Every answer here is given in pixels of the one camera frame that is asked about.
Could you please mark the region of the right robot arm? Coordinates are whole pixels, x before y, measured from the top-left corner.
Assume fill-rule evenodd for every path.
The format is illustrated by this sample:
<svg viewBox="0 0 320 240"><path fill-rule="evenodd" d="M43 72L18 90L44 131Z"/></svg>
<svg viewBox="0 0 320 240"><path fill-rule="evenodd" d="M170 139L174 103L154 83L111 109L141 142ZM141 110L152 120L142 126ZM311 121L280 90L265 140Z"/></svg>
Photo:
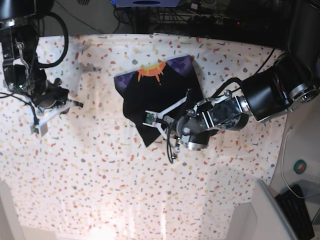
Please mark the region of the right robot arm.
<svg viewBox="0 0 320 240"><path fill-rule="evenodd" d="M25 96L36 108L64 106L69 90L61 87L60 79L51 83L45 69L58 66L69 48L69 33L63 19L52 12L52 0L2 0L0 2L0 43L3 54L5 87ZM38 61L40 33L35 21L51 17L62 28L64 46L61 56L50 63Z"/></svg>

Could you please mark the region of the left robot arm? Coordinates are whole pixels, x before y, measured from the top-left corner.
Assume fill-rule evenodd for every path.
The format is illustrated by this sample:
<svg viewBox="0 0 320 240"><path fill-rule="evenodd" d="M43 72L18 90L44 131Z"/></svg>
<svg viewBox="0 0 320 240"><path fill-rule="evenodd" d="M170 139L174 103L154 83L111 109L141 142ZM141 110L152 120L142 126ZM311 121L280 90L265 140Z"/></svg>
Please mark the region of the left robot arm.
<svg viewBox="0 0 320 240"><path fill-rule="evenodd" d="M297 0L286 51L273 66L244 80L230 78L214 95L172 121L167 135L188 149L201 150L211 136L243 129L250 117L266 122L294 111L320 93L319 57L320 3Z"/></svg>

